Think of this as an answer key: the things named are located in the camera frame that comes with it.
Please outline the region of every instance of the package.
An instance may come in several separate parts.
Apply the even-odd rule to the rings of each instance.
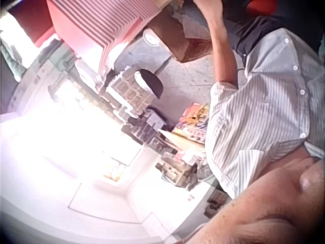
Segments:
[[[183,113],[173,133],[189,140],[204,144],[209,122],[209,107],[193,103]]]

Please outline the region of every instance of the white wall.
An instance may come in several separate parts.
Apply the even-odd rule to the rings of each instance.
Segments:
[[[95,185],[107,192],[127,195],[132,185],[140,177],[140,175],[148,169],[156,160],[160,158],[160,155],[147,146],[143,146],[142,151],[138,157],[128,167],[123,174],[118,186],[109,185],[102,181],[96,181]]]
[[[139,223],[123,196],[90,185],[81,185],[70,208],[106,220]]]
[[[159,235],[165,240],[176,231],[191,233],[207,222],[204,210],[214,187],[202,182],[190,192],[177,188],[163,181],[154,165],[148,168],[127,195],[132,210],[149,235]]]
[[[1,197],[8,203],[7,206],[11,206],[11,208],[2,206],[3,212],[41,232],[55,235],[64,231],[72,234],[75,242],[84,242],[83,240],[87,238],[106,240],[106,243],[155,243],[160,240],[150,239],[140,224],[96,219],[68,209],[67,206],[79,186],[79,181],[40,157],[37,148],[28,143],[28,138],[21,138],[15,134],[13,132],[15,126],[10,124],[10,121],[1,124]],[[112,206],[112,202],[115,201],[117,204],[122,202],[119,197],[114,198],[111,194],[105,197],[104,192],[94,190],[95,194],[89,195],[90,199],[103,201],[107,198],[110,203],[107,205],[103,202],[95,205],[89,205],[89,202],[82,203],[81,200],[85,197],[82,194],[92,192],[85,189],[82,189],[81,195],[77,197],[79,202],[77,207],[92,214],[102,212],[103,216],[111,218],[111,215],[108,216],[108,209]],[[97,207],[97,212],[91,212],[92,207]],[[12,210],[15,208],[30,218],[16,215],[16,211]],[[119,213],[120,215],[118,212],[114,214],[115,218],[121,216],[122,220],[136,219],[130,210],[120,209]]]

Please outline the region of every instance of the tiled floor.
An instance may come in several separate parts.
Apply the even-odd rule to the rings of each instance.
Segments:
[[[115,70],[120,72],[130,65],[154,72],[170,55],[164,46],[151,47],[139,39],[119,57]],[[236,60],[238,68],[242,68],[237,55]],[[159,78],[164,84],[164,93],[152,105],[174,124],[191,103],[210,103],[210,89],[214,84],[212,55],[185,64],[171,59]],[[240,71],[239,85],[245,83],[245,80],[244,73]]]

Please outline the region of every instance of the stacked items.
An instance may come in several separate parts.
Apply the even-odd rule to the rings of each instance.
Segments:
[[[153,110],[147,109],[142,118],[136,120],[131,129],[133,135],[146,144],[150,144],[152,139],[158,134],[166,123]]]
[[[116,114],[127,120],[127,116],[137,118],[152,103],[155,95],[149,89],[141,87],[135,80],[136,68],[128,68],[107,88],[106,92],[111,94],[122,108]]]

